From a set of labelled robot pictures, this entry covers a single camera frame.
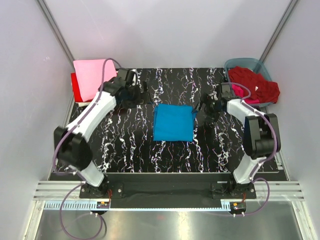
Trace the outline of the blue t shirt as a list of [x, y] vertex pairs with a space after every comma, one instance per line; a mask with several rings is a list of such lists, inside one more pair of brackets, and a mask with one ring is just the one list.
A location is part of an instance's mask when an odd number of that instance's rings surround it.
[[192, 106], [159, 104], [154, 108], [153, 140], [191, 142], [196, 115]]

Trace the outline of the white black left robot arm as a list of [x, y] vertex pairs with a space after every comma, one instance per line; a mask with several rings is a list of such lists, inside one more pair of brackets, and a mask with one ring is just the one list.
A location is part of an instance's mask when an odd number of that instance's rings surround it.
[[52, 163], [59, 160], [69, 166], [91, 186], [95, 197], [103, 198], [108, 193], [107, 180], [93, 162], [90, 137], [116, 107], [132, 109], [151, 102], [148, 85], [138, 80], [137, 70], [120, 68], [115, 77], [101, 83], [93, 100], [74, 121], [54, 130]]

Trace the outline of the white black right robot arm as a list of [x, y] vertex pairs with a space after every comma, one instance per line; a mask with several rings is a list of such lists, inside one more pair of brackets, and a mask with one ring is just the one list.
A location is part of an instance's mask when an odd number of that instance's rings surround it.
[[254, 182], [254, 176], [260, 167], [281, 150], [277, 115], [262, 112], [249, 105], [246, 99], [250, 97], [251, 91], [242, 84], [219, 83], [216, 85], [216, 96], [202, 94], [192, 111], [197, 113], [204, 106], [205, 114], [214, 121], [218, 120], [221, 112], [225, 112], [243, 125], [244, 156], [232, 173], [233, 182], [227, 185], [228, 195], [235, 199], [244, 194], [244, 185]]

